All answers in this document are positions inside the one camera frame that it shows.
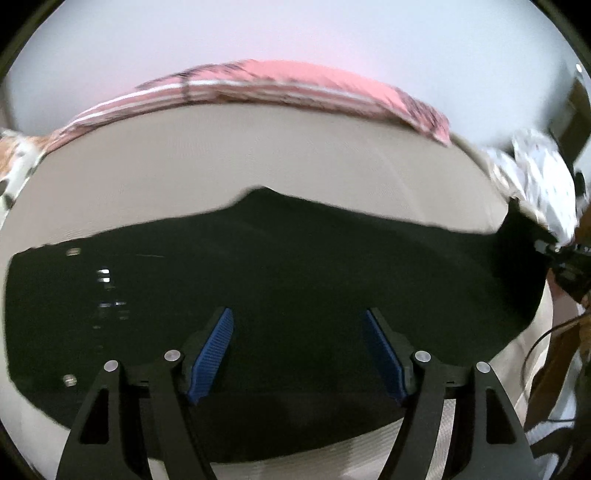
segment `black cloth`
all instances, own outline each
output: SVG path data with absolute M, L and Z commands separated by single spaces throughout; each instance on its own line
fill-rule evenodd
M 401 415 L 384 399 L 363 344 L 366 308 L 378 307 L 394 330 L 443 362 L 490 360 L 538 307 L 547 272 L 533 248 L 540 235 L 515 202 L 499 232 L 481 235 L 256 189 L 222 210 L 15 255 L 5 296 L 9 374 L 35 406 L 71 426 L 105 361 L 151 362 L 228 306 L 235 333 L 212 396 L 198 408 L 205 435 L 217 435 L 211 443 L 224 444 L 224 433 L 211 432 L 226 428 L 233 446 L 210 460 L 318 447 Z M 73 248 L 80 254 L 66 255 Z M 76 376 L 75 387 L 65 387 L 66 374 Z M 237 400 L 253 394 L 263 395 L 259 413 L 267 418 Z M 322 394 L 338 400 L 311 400 Z M 358 400 L 371 397 L 381 400 Z M 224 407 L 212 413 L 213 403 Z M 272 405 L 280 405 L 276 414 Z M 311 405 L 324 405 L 324 418 Z M 225 425 L 231 411 L 259 425 L 241 431 L 267 428 L 272 437 L 291 429 L 299 443 L 255 452 L 256 434 Z

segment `pink striped fabric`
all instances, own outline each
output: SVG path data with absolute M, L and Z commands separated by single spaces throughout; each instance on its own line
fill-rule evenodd
M 402 90 L 344 70 L 294 61 L 245 60 L 201 65 L 139 85 L 99 103 L 56 131 L 45 153 L 102 125 L 142 113 L 194 103 L 264 102 L 402 119 L 418 132 L 450 144 L 447 118 Z

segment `cable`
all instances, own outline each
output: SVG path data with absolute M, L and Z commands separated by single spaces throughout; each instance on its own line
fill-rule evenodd
M 575 318 L 572 318 L 564 323 L 561 323 L 560 325 L 555 325 L 553 326 L 551 329 L 547 330 L 546 332 L 544 332 L 544 334 L 542 336 L 540 336 L 532 345 L 532 347 L 530 348 L 530 351 L 527 352 L 527 355 L 525 356 L 525 359 L 523 360 L 523 363 L 521 364 L 521 389 L 523 390 L 524 395 L 526 396 L 526 400 L 529 403 L 530 402 L 530 398 L 526 393 L 526 389 L 525 389 L 525 366 L 527 364 L 527 361 L 530 359 L 530 356 L 532 354 L 532 352 L 534 351 L 535 347 L 537 347 L 540 342 L 546 338 L 549 334 L 551 334 L 552 332 L 555 332 L 556 330 L 560 330 L 561 328 L 565 328 L 568 327 L 569 325 L 573 325 L 575 323 L 579 323 L 584 317 L 586 317 L 587 315 L 589 315 L 589 312 L 585 312 L 582 313 L 581 315 L 578 315 Z M 575 421 L 576 418 L 574 419 L 565 419 L 565 420 L 544 420 L 550 423 L 567 423 L 570 421 Z

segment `blue gripper pad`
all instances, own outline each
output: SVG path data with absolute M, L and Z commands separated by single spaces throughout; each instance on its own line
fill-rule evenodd
M 192 404 L 209 393 L 233 332 L 234 316 L 230 309 L 225 309 L 191 369 L 187 397 Z
M 363 314 L 363 337 L 388 395 L 399 404 L 404 403 L 409 395 L 405 387 L 404 369 L 370 310 Z

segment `bed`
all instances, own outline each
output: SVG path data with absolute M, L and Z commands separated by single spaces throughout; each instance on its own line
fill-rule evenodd
M 445 146 L 402 122 L 255 103 L 183 105 L 123 119 L 45 156 L 0 232 L 2 278 L 11 257 L 28 248 L 218 209 L 260 185 L 385 218 L 494 232 L 506 200 L 483 172 L 478 151 L 458 136 L 452 140 Z M 548 343 L 541 342 L 528 361 L 525 391 L 521 364 L 551 324 L 546 285 L 529 327 L 494 358 L 483 359 L 522 423 L 526 391 Z M 29 464 L 55 478 L 69 431 L 17 391 L 4 341 L 0 345 L 0 418 Z M 452 421 L 450 400 L 430 479 L 443 473 Z M 220 479 L 377 478 L 400 423 L 283 458 L 213 468 Z M 154 478 L 166 478 L 159 461 L 151 461 L 151 470 Z

